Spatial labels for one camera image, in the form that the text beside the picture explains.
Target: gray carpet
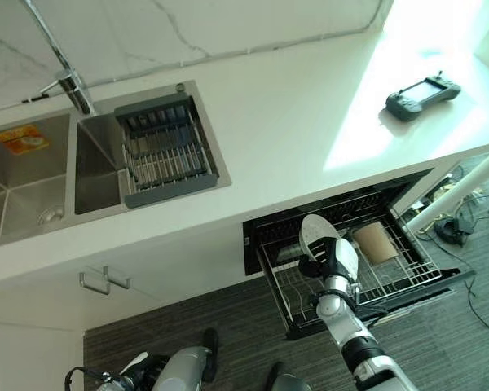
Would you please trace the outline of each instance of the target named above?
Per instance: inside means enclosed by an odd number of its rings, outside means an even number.
[[[481,159],[464,162],[465,172]],[[489,194],[489,181],[482,189]],[[473,207],[474,216],[486,217],[488,208],[489,199],[483,200]],[[441,267],[466,267],[433,243],[424,246]],[[443,246],[477,271],[474,307],[489,322],[489,218],[478,221],[463,248]],[[85,365],[116,372],[143,350],[173,354],[198,345],[207,327],[216,327],[221,340],[218,375],[207,390],[261,390],[270,366],[279,359],[313,390],[356,389],[325,332],[284,340],[263,278],[89,330],[84,338]],[[489,391],[489,331],[470,312],[463,284],[455,294],[380,323],[372,332],[420,390]],[[95,388],[86,382],[86,390]]]

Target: black handheld controller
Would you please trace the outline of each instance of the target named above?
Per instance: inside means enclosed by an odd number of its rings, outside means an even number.
[[[437,76],[395,92],[385,100],[388,111],[401,121],[416,119],[423,110],[437,102],[454,99],[460,93],[460,86],[443,78],[442,71]]]

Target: black drawer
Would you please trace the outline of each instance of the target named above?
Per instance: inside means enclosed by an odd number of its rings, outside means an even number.
[[[398,198],[426,172],[397,178],[260,217],[243,224],[244,262],[247,274],[264,271],[286,327],[288,339],[297,339],[325,329],[317,318],[310,297],[323,289],[319,279],[301,275],[297,265],[305,257],[298,245],[302,219],[310,213],[330,221],[343,237],[351,240],[350,230],[381,222],[390,234],[399,255],[373,266],[359,254],[358,316],[363,321],[378,318],[442,295],[449,286],[472,276],[473,271],[439,269],[414,235],[391,210]]]

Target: brown cup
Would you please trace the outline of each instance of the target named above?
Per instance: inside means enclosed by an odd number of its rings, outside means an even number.
[[[372,265],[389,261],[399,255],[381,222],[374,222],[358,229],[353,233],[353,239]]]

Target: sink drain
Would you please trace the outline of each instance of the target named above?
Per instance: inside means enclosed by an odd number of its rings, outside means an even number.
[[[44,210],[38,217],[38,225],[48,224],[50,222],[58,222],[64,218],[64,206],[55,205]]]

